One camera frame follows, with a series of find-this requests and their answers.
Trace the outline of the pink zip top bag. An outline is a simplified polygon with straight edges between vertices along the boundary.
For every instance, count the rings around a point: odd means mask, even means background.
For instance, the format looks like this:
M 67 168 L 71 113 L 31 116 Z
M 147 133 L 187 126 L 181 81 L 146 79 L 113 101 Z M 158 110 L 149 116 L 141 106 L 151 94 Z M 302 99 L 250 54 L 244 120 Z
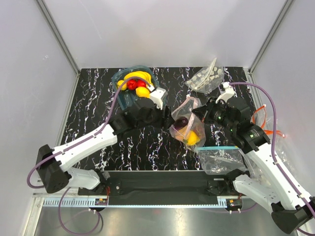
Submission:
M 180 141 L 181 143 L 185 145 L 187 149 L 194 152 L 196 152 L 195 151 L 196 148 L 202 147 L 206 141 L 204 123 L 201 122 L 199 118 L 196 117 L 192 113 L 193 109 L 198 108 L 200 106 L 201 106 L 201 102 L 199 98 L 187 96 L 185 101 L 171 113 L 174 121 L 179 117 L 187 117 L 189 120 L 189 123 L 186 126 L 187 130 L 194 131 L 199 136 L 200 141 L 193 146 L 188 146 L 185 140 L 183 142 Z M 175 139 L 175 131 L 176 129 L 174 128 L 172 124 L 169 128 L 169 132 L 174 139 Z

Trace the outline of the teal plastic fruit tray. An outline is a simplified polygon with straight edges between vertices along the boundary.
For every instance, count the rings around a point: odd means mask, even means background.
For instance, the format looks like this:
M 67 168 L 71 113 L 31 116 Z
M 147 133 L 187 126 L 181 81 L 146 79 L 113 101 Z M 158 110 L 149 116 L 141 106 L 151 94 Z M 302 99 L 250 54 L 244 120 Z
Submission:
M 138 66 L 132 66 L 129 68 L 124 68 L 119 70 L 118 72 L 116 72 L 113 77 L 112 77 L 112 85 L 113 85 L 113 90 L 114 92 L 117 91 L 118 87 L 117 87 L 117 82 L 119 80 L 123 80 L 123 78 L 125 77 L 125 75 L 127 75 L 128 73 L 134 72 L 134 71 L 143 71 L 143 72 L 147 72 L 148 74 L 151 75 L 151 81 L 154 85 L 155 88 L 160 87 L 160 84 L 157 80 L 157 78 L 155 77 L 155 75 L 153 74 L 151 68 L 143 66 L 143 65 L 138 65 Z M 135 100 L 138 99 L 138 96 L 136 95 L 135 91 L 120 91 L 117 101 L 119 102 L 120 108 L 122 110 L 126 109 L 127 107 L 131 106 L 133 104 L 133 102 Z

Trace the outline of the orange peach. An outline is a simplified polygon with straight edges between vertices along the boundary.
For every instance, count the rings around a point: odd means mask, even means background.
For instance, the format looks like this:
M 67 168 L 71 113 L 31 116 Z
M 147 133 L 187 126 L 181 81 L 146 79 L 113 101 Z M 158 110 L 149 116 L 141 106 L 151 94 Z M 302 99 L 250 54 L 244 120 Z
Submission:
M 189 138 L 190 131 L 187 130 L 187 128 L 182 128 L 180 130 L 175 131 L 175 139 L 178 141 L 183 142 L 184 140 L 187 140 Z

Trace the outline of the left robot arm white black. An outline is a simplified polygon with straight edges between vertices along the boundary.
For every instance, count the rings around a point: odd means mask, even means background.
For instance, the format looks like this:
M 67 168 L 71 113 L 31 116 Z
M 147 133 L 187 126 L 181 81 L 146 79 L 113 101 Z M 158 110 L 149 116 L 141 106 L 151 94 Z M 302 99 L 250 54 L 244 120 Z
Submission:
M 152 126 L 168 129 L 174 120 L 168 106 L 159 107 L 149 98 L 139 98 L 130 107 L 112 115 L 100 127 L 62 146 L 42 146 L 36 170 L 48 194 L 64 188 L 84 188 L 97 195 L 107 187 L 105 176 L 97 170 L 77 169 L 74 165 L 96 151 L 118 143 L 133 130 Z

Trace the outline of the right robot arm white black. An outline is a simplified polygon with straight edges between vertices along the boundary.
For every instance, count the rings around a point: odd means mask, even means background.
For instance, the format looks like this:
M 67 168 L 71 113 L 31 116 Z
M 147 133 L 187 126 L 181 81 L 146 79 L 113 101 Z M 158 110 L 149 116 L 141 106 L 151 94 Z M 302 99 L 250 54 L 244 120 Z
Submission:
M 224 176 L 223 188 L 229 195 L 241 193 L 266 209 L 280 230 L 290 234 L 314 218 L 315 199 L 292 176 L 272 150 L 264 130 L 251 121 L 250 108 L 241 98 L 226 103 L 215 98 L 193 109 L 203 123 L 217 123 L 230 131 L 231 138 L 244 157 L 253 161 L 270 187 L 251 179 L 248 171 L 233 170 Z

